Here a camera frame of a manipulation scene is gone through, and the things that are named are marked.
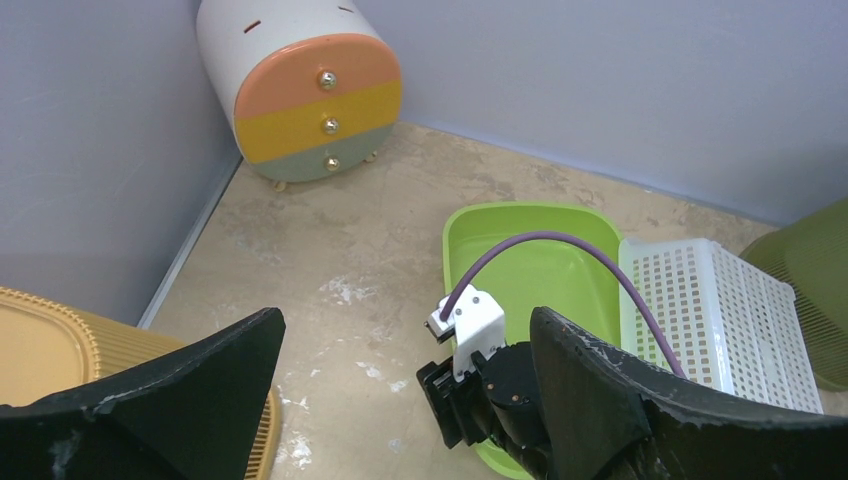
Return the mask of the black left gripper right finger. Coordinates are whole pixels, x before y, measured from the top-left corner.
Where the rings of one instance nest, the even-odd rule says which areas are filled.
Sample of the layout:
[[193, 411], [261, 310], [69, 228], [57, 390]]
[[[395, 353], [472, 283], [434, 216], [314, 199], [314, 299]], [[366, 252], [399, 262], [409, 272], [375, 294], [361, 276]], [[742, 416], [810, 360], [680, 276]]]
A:
[[847, 421], [682, 379], [547, 307], [530, 344], [557, 479], [843, 479]]

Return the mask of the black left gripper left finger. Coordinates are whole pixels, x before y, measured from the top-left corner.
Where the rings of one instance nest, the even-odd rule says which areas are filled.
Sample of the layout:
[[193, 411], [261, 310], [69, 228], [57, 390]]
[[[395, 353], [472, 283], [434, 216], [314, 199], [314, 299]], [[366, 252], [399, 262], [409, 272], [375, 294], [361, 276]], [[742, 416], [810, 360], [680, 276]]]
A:
[[286, 324], [264, 308], [104, 378], [1, 408], [5, 479], [266, 479]]

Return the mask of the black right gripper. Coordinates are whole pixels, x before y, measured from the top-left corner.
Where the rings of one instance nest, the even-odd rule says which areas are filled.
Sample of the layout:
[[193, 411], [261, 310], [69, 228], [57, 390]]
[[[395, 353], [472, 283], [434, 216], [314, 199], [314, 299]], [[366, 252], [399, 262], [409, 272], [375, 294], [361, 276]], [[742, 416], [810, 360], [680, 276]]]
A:
[[445, 446], [490, 441], [533, 479], [554, 474], [540, 389], [528, 341], [498, 349], [486, 359], [472, 355], [475, 370], [453, 375], [451, 358], [429, 362], [416, 379]]

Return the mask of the green solid tray underneath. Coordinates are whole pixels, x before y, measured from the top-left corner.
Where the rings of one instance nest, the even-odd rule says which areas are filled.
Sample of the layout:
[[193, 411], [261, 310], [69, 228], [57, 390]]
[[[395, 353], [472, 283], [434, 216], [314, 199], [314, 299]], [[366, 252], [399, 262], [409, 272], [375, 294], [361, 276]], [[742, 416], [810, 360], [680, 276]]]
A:
[[[445, 290], [485, 252], [512, 236], [558, 231], [578, 237], [618, 259], [623, 239], [600, 212], [569, 204], [491, 202], [464, 207], [447, 220], [442, 236]], [[472, 281], [505, 311], [506, 342], [529, 338], [534, 308], [547, 306], [604, 341], [620, 339], [619, 282], [588, 253], [565, 243], [536, 240], [510, 248], [490, 261]]]

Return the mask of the light green mesh tray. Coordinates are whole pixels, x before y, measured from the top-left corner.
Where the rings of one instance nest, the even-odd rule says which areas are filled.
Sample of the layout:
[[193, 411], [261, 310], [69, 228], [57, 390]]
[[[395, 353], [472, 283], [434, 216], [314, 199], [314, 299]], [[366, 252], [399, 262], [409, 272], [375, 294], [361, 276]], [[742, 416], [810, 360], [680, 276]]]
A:
[[618, 257], [689, 380], [821, 413], [789, 284], [704, 238], [624, 240]]

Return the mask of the yellow slatted waste basket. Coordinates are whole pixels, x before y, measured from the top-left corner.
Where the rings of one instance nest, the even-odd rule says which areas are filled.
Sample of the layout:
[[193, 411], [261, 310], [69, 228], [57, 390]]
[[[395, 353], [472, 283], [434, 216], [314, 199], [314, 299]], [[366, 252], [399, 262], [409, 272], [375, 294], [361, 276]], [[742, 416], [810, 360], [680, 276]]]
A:
[[24, 406], [184, 343], [25, 292], [1, 291], [1, 408]]

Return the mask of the olive green waste basket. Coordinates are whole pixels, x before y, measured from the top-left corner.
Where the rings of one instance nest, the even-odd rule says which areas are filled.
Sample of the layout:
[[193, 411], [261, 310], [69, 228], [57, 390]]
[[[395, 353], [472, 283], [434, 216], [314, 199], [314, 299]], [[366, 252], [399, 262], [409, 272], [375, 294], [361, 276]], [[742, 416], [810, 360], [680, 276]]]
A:
[[795, 310], [817, 385], [847, 389], [847, 200], [749, 244], [741, 258], [795, 293]]

